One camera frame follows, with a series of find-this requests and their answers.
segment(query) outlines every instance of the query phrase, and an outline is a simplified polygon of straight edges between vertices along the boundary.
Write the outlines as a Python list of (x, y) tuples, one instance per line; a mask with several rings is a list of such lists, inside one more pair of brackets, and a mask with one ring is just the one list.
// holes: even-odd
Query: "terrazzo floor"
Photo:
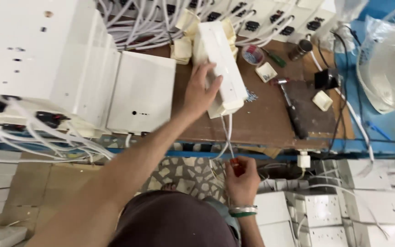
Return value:
[[(216, 160), (213, 167), (217, 176), (223, 180), (220, 160)], [(199, 199), (212, 196), (224, 204), (227, 201), (222, 183), (211, 173), (208, 158), (164, 158), (137, 194), (160, 189), (166, 183), (174, 183), (177, 191)]]

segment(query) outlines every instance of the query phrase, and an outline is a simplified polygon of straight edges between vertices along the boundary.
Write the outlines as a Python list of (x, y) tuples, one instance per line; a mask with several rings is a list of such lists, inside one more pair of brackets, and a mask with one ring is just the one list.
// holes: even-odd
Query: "hammer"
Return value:
[(287, 83), (288, 81), (289, 78), (281, 78), (281, 79), (274, 79), (271, 81), (271, 83), (277, 83), (278, 85), (280, 85), (281, 90), (283, 91), (284, 94), (284, 98), (288, 103), (286, 109), (289, 113), (289, 119), (291, 120), (294, 132), (300, 139), (305, 139), (309, 136), (309, 133), (307, 132), (307, 130), (305, 130), (302, 127), (300, 118), (298, 117), (297, 111), (295, 110), (295, 106), (291, 103), (288, 93), (286, 92), (286, 89), (284, 89), (284, 84)]

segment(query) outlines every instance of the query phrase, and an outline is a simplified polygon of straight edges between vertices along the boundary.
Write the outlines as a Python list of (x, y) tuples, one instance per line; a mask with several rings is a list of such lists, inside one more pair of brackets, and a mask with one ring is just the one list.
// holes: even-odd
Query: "brown table surface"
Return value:
[[(291, 80), (306, 80), (313, 79), (317, 68), (310, 56), (305, 56), (298, 62), (291, 62), (287, 58), (287, 52), (293, 44), (272, 41), (264, 48), (274, 51), (282, 56), (288, 65), (282, 69), (278, 67), (271, 59), (266, 56), (266, 61), (277, 71), (277, 77), (290, 77)], [(315, 50), (315, 56), (320, 59), (318, 51)], [(169, 46), (147, 50), (144, 53), (170, 57)], [(331, 52), (323, 52), (328, 63), (333, 64), (333, 54)], [(259, 76), (255, 73), (255, 67), (246, 63), (239, 52), (237, 64), (242, 75), (246, 88), (254, 92), (258, 99), (253, 102), (245, 102), (244, 106), (233, 114), (233, 133), (231, 141), (240, 144), (266, 145), (275, 148), (295, 148), (295, 149), (321, 149), (328, 147), (326, 140), (299, 140), (295, 138), (292, 130), (290, 119), (285, 108), (285, 100), (281, 89), (278, 86), (271, 86), (269, 83), (263, 83)], [(178, 64), (176, 67), (175, 86), (173, 91), (173, 105), (172, 115), (179, 111), (184, 103), (184, 93), (191, 74), (192, 64), (188, 65)], [(291, 87), (289, 95), (297, 94), (296, 87)], [(331, 90), (330, 97), (334, 100), (333, 111), (335, 118), (339, 115), (339, 95)], [(306, 106), (307, 115), (310, 111), (320, 111), (316, 106), (312, 108)], [(348, 139), (354, 139), (352, 125), (348, 110), (343, 111), (343, 121), (346, 127), (346, 136)], [(320, 117), (313, 121), (315, 124), (330, 130), (330, 125), (334, 129), (335, 121), (327, 119), (327, 117)], [(337, 138), (343, 138), (343, 124), (340, 123), (337, 132)], [(310, 136), (317, 136), (317, 133), (310, 133)], [(325, 137), (332, 137), (333, 131), (326, 132)], [(210, 119), (207, 114), (204, 114), (192, 126), (190, 126), (179, 140), (190, 142), (223, 142), (225, 141), (225, 134), (222, 128), (222, 123), (219, 118)]]

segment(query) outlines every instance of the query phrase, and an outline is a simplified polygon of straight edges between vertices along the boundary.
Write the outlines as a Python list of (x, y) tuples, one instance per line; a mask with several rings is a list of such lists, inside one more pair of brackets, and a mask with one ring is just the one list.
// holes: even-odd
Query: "green screwdriver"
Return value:
[(286, 61), (284, 61), (281, 57), (277, 56), (276, 54), (274, 54), (271, 51), (267, 51), (265, 49), (263, 49), (264, 52), (266, 52), (268, 54), (268, 56), (274, 61), (276, 62), (281, 68), (286, 67)]

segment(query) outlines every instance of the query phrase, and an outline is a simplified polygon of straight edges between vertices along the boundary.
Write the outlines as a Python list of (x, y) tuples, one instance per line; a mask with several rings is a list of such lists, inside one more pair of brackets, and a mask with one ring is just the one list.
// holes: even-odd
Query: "white plug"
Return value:
[(300, 154), (297, 155), (297, 166), (303, 170), (310, 168), (310, 156), (307, 155), (306, 150), (300, 150)]

